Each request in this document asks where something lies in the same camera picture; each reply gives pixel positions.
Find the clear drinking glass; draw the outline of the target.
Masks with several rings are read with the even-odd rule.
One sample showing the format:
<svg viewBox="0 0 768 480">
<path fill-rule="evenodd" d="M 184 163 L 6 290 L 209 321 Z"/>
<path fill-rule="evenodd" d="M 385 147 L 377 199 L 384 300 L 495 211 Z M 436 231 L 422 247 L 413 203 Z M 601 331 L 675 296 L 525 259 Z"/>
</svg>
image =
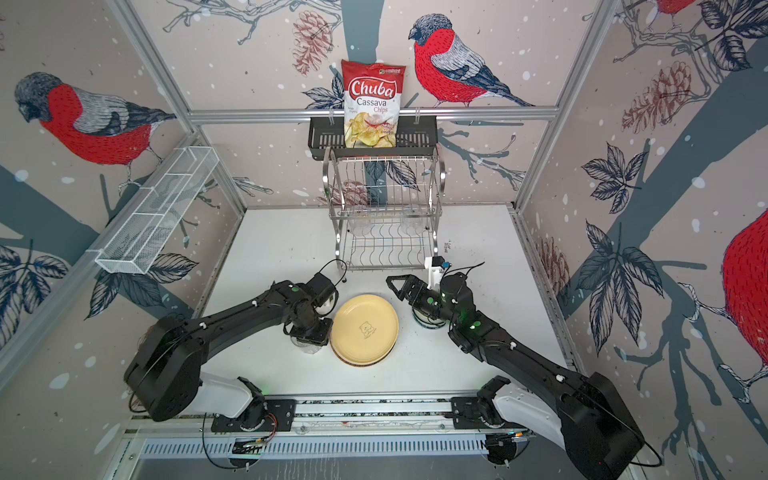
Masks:
<svg viewBox="0 0 768 480">
<path fill-rule="evenodd" d="M 327 334 L 307 332 L 291 333 L 290 338 L 297 348 L 309 355 L 318 353 L 329 341 Z"/>
</svg>

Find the light green bowl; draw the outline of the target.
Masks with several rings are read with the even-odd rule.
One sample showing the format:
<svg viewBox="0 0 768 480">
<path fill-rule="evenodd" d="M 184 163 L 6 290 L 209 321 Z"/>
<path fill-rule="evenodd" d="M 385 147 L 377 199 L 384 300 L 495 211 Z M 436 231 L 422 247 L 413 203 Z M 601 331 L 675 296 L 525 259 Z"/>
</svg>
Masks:
<svg viewBox="0 0 768 480">
<path fill-rule="evenodd" d="M 417 323 L 426 329 L 436 330 L 447 324 L 438 304 L 415 305 L 412 307 L 412 314 Z"/>
</svg>

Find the yellow plate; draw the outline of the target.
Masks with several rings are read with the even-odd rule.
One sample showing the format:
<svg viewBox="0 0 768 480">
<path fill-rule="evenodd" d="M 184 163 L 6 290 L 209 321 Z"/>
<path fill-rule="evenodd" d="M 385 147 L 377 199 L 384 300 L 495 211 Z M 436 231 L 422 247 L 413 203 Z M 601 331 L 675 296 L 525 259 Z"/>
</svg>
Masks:
<svg viewBox="0 0 768 480">
<path fill-rule="evenodd" d="M 363 294 L 345 302 L 335 315 L 330 346 L 344 363 L 367 367 L 390 354 L 398 335 L 394 307 L 381 296 Z"/>
</svg>

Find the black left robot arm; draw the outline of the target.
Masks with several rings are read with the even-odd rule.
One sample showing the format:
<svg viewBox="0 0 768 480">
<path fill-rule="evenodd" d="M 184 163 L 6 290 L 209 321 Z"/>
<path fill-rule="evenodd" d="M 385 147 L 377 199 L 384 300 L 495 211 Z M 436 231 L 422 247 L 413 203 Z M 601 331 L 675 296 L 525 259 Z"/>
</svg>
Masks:
<svg viewBox="0 0 768 480">
<path fill-rule="evenodd" d="M 321 309 L 338 299 L 337 284 L 320 272 L 306 283 L 274 282 L 252 300 L 213 315 L 156 322 L 128 365 L 124 381 L 144 413 L 164 422 L 185 412 L 219 415 L 244 431 L 269 415 L 261 389 L 245 377 L 229 380 L 202 367 L 225 349 L 280 326 L 297 342 L 328 344 L 333 320 Z"/>
</svg>

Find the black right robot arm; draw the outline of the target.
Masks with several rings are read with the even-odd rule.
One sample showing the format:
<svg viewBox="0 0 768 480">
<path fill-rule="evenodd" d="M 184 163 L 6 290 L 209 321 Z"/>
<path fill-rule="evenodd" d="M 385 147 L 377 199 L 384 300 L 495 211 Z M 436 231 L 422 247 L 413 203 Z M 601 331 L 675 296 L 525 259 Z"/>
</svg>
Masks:
<svg viewBox="0 0 768 480">
<path fill-rule="evenodd" d="M 619 478 L 645 446 L 607 377 L 568 370 L 514 338 L 478 310 L 465 273 L 443 277 L 439 292 L 412 274 L 389 276 L 386 283 L 421 315 L 446 322 L 449 338 L 462 352 L 510 375 L 541 399 L 560 420 L 564 451 L 585 478 Z"/>
</svg>

